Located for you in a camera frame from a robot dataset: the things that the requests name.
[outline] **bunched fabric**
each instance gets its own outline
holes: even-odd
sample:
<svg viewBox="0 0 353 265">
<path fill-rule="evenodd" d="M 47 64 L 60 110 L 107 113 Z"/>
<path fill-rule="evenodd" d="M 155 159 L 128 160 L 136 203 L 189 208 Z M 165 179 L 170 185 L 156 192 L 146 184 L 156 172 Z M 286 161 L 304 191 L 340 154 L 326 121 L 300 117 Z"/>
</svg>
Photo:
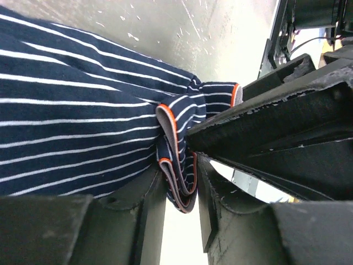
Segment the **bunched fabric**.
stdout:
<svg viewBox="0 0 353 265">
<path fill-rule="evenodd" d="M 4 7 L 0 57 L 0 195 L 99 198 L 157 158 L 168 198 L 188 213 L 197 175 L 186 131 L 242 102 L 234 82 L 202 83 L 101 36 Z"/>
</svg>

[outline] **white paint speck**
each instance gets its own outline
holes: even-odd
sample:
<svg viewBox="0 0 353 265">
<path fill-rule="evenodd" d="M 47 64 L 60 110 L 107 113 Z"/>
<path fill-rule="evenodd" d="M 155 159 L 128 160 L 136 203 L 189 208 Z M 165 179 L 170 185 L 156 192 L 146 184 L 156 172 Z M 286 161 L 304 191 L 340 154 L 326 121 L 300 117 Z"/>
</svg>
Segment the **white paint speck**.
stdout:
<svg viewBox="0 0 353 265">
<path fill-rule="evenodd" d="M 96 24 L 98 24 L 98 25 L 100 25 L 100 26 L 102 26 L 103 28 L 105 28 L 105 25 L 103 25 L 102 23 L 99 23 L 99 22 L 95 22 Z"/>
<path fill-rule="evenodd" d="M 129 38 L 133 38 L 136 41 L 140 40 L 138 37 L 133 36 L 131 33 L 127 33 L 127 36 L 129 36 Z"/>
</svg>

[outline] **striped fabric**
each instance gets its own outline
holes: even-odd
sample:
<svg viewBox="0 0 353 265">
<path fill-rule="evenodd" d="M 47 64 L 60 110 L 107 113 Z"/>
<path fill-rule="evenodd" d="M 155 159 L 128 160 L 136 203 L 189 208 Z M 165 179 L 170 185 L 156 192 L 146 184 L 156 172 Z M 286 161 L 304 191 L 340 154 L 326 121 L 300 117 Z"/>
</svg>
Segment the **striped fabric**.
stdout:
<svg viewBox="0 0 353 265">
<path fill-rule="evenodd" d="M 103 197 L 159 163 L 182 212 L 196 196 L 187 129 L 239 104 L 101 36 L 0 7 L 0 195 Z"/>
</svg>

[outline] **shirt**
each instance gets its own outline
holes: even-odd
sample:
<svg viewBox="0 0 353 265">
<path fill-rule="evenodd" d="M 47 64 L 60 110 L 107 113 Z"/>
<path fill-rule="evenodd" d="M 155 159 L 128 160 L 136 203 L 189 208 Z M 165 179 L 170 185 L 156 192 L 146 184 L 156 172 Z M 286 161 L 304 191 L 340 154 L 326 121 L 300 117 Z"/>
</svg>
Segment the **shirt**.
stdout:
<svg viewBox="0 0 353 265">
<path fill-rule="evenodd" d="M 99 35 L 4 7 L 0 57 L 0 195 L 100 198 L 157 161 L 168 198 L 188 213 L 197 174 L 186 131 L 242 101 L 235 82 L 202 83 Z"/>
</svg>

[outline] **sleeve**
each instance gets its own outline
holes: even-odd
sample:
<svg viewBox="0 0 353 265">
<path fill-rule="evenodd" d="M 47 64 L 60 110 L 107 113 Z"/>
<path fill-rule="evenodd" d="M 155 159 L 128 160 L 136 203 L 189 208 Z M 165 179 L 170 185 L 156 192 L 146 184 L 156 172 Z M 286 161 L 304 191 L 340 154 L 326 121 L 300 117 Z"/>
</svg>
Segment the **sleeve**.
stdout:
<svg viewBox="0 0 353 265">
<path fill-rule="evenodd" d="M 189 128 L 242 102 L 237 83 L 201 83 L 191 80 L 187 93 L 169 97 L 156 108 L 164 131 L 157 144 L 157 161 L 169 184 L 168 198 L 182 213 L 189 213 L 197 192 L 197 154 L 191 152 L 184 137 Z"/>
</svg>

